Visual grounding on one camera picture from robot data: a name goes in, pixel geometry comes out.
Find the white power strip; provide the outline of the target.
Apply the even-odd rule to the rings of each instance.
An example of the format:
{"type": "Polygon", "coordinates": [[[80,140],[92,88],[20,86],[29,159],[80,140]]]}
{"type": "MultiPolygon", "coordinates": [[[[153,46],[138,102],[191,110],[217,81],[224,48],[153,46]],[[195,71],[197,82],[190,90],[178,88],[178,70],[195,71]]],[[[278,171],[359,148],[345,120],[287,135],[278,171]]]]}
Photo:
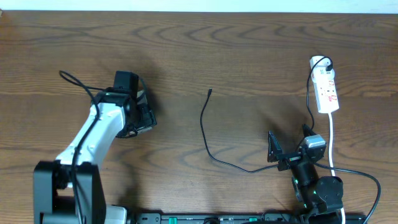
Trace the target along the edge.
{"type": "MultiPolygon", "coordinates": [[[[333,69],[333,63],[331,59],[326,56],[316,55],[310,59],[312,81],[312,70],[317,65],[327,66],[326,70],[333,69]]],[[[338,102],[338,95],[336,92],[335,80],[324,80],[322,82],[313,82],[315,98],[317,101],[317,109],[321,114],[329,114],[340,108],[338,102]]]]}

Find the white USB charger adapter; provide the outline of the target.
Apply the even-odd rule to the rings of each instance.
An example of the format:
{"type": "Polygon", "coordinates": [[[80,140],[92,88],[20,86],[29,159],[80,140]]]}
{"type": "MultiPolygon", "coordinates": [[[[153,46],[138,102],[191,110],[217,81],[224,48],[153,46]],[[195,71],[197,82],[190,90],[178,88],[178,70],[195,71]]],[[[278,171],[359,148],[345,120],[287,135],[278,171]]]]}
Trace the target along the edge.
{"type": "Polygon", "coordinates": [[[324,65],[317,65],[312,70],[312,81],[322,82],[324,80],[333,80],[335,77],[335,71],[333,69],[327,71],[327,66],[324,65]]]}

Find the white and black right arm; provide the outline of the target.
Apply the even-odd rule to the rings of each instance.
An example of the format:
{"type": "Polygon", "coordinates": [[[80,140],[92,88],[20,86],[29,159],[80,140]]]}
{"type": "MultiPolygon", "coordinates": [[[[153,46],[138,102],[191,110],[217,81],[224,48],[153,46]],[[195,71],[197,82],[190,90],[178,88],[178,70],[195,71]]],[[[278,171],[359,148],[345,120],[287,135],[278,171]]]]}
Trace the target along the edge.
{"type": "Polygon", "coordinates": [[[303,141],[295,152],[284,153],[272,132],[268,133],[268,162],[277,162],[279,171],[292,172],[292,185],[304,208],[297,214],[300,223],[312,217],[335,213],[343,208],[343,182],[335,176],[319,177],[315,163],[323,158],[326,141],[306,124],[303,141]]]}

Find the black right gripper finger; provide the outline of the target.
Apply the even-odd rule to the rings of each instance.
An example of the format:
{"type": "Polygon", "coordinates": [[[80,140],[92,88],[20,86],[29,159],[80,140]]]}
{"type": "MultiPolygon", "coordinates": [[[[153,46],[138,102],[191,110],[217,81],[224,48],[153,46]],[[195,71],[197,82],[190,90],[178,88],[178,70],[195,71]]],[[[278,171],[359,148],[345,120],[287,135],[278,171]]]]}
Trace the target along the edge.
{"type": "Polygon", "coordinates": [[[268,162],[277,162],[279,160],[280,155],[283,153],[282,148],[274,136],[272,131],[268,132],[268,155],[267,161],[268,162]]]}
{"type": "Polygon", "coordinates": [[[313,129],[311,127],[309,127],[307,124],[303,124],[302,129],[303,129],[303,135],[305,137],[316,135],[316,133],[313,131],[313,129]]]}

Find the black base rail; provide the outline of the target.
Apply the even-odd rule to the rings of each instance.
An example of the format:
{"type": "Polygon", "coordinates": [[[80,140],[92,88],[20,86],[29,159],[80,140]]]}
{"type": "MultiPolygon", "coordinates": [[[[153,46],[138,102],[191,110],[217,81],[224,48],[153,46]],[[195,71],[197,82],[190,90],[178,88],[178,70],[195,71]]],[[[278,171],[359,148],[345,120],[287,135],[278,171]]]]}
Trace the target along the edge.
{"type": "MultiPolygon", "coordinates": [[[[345,223],[364,223],[365,215],[346,215],[345,223]]],[[[129,223],[136,224],[238,224],[238,223],[342,223],[335,214],[311,217],[309,222],[304,222],[288,213],[266,212],[263,214],[160,214],[138,213],[131,218],[129,223]]]]}

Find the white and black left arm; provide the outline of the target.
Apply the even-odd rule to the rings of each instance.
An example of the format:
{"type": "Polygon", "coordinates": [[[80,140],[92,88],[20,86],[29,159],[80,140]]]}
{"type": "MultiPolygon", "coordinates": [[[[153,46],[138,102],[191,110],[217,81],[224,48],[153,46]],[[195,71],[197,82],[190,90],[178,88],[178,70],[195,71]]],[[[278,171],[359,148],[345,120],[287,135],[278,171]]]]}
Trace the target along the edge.
{"type": "Polygon", "coordinates": [[[74,140],[54,161],[40,161],[33,173],[34,223],[134,223],[126,207],[105,201],[100,168],[116,139],[134,138],[156,124],[146,85],[132,72],[117,71],[114,84],[97,89],[60,71],[91,98],[90,113],[74,140]]]}

